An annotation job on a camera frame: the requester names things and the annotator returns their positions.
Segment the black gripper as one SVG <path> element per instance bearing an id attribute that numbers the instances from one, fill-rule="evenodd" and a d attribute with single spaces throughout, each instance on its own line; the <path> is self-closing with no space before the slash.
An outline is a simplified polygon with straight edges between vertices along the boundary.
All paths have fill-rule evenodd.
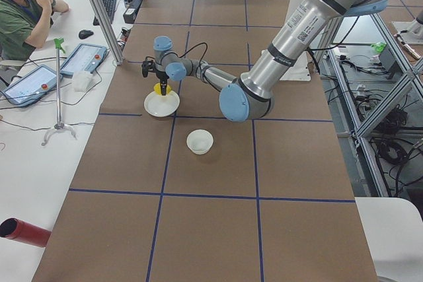
<path id="1" fill-rule="evenodd" d="M 168 81 L 168 75 L 165 72 L 158 71 L 157 72 L 157 78 L 160 81 L 161 84 L 161 95 L 166 96 L 167 95 L 167 81 Z"/>

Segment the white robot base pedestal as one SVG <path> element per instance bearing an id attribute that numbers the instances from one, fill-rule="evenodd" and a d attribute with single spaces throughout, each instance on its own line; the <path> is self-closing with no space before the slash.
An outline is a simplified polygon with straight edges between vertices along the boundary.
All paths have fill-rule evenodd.
<path id="1" fill-rule="evenodd" d="M 285 23 L 292 16 L 298 5 L 302 0 L 289 0 L 288 11 L 285 18 Z M 290 67 L 280 78 L 281 81 L 310 81 L 311 77 L 308 69 L 308 59 L 307 54 L 302 52 L 301 55 L 297 58 L 295 64 Z"/>

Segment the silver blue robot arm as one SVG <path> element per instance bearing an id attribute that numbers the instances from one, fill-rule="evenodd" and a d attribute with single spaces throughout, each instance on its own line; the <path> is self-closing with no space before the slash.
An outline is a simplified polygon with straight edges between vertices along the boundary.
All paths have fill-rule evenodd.
<path id="1" fill-rule="evenodd" d="M 181 81 L 193 76 L 219 91 L 221 113 L 232 122 L 258 119 L 274 103 L 272 87 L 295 65 L 319 32 L 334 18 L 379 13 L 388 0 L 302 0 L 252 69 L 234 77 L 203 60 L 177 56 L 167 36 L 154 39 L 153 71 Z"/>

